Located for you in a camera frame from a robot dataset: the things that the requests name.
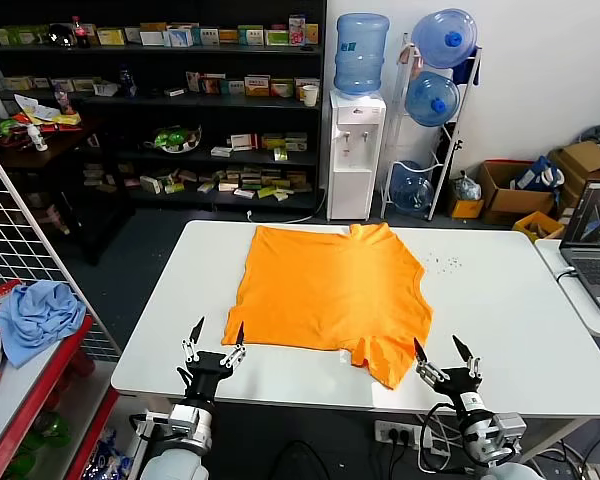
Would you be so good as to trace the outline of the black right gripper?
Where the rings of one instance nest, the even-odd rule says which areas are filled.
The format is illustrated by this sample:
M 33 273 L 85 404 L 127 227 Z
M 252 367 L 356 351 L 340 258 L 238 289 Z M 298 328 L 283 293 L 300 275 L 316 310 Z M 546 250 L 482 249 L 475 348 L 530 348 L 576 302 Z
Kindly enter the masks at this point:
M 481 358 L 475 357 L 456 335 L 452 339 L 466 367 L 441 370 L 428 360 L 424 348 L 414 339 L 416 373 L 436 393 L 447 396 L 457 411 L 482 410 L 483 400 L 478 393 L 482 383 Z

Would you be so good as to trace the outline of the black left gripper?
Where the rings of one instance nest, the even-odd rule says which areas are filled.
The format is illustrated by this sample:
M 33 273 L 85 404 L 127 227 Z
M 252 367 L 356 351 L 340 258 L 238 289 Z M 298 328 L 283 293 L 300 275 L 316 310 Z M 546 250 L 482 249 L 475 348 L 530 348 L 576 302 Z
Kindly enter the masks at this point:
M 197 343 L 204 320 L 202 316 L 181 343 L 186 363 L 178 367 L 177 372 L 185 384 L 185 399 L 214 400 L 219 382 L 229 378 L 246 356 L 244 324 L 240 325 L 233 350 L 226 356 L 205 351 L 198 354 Z

